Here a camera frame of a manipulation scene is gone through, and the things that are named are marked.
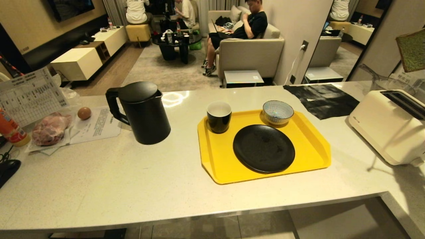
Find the white t-shirt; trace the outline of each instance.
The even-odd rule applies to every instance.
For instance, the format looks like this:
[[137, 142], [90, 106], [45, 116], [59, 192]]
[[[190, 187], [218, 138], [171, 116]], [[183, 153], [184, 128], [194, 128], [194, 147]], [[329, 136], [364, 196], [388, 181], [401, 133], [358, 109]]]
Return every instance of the white t-shirt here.
[[349, 4], [350, 0], [334, 0], [329, 16], [338, 21], [347, 20], [348, 16], [350, 15], [348, 12]]
[[127, 0], [127, 13], [125, 14], [129, 23], [144, 23], [147, 21], [145, 14], [145, 4], [149, 5], [149, 0]]
[[181, 13], [184, 15], [183, 21], [186, 26], [192, 28], [195, 25], [195, 11], [193, 10], [190, 0], [183, 0], [181, 3]]

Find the kettle lid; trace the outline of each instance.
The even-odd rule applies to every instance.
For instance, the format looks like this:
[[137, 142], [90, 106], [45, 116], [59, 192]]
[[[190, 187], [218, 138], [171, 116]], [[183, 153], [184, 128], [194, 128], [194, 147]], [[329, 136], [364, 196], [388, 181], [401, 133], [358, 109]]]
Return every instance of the kettle lid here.
[[119, 88], [118, 98], [127, 103], [137, 103], [151, 98], [158, 91], [152, 82], [140, 81]]

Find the toaster slot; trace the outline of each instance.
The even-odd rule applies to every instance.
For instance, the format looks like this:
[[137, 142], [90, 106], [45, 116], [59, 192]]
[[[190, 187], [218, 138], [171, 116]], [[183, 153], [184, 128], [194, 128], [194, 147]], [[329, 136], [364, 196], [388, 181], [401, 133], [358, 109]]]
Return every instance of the toaster slot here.
[[400, 91], [382, 91], [385, 97], [418, 120], [425, 120], [425, 107]]

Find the toaster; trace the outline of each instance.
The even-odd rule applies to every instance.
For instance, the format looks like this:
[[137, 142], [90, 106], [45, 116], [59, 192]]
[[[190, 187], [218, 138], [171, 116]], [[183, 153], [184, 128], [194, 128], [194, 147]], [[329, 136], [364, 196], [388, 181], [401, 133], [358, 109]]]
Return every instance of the toaster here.
[[349, 124], [392, 165], [425, 160], [425, 105], [403, 90], [371, 91]]

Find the kettle handle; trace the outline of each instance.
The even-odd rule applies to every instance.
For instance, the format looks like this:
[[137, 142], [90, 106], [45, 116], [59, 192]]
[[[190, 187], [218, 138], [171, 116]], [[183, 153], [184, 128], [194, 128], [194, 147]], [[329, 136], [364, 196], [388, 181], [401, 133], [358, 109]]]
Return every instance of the kettle handle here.
[[115, 119], [130, 125], [127, 116], [119, 111], [118, 103], [116, 102], [116, 99], [118, 97], [118, 89], [119, 88], [110, 88], [106, 91], [105, 95], [106, 100], [108, 101], [109, 110]]

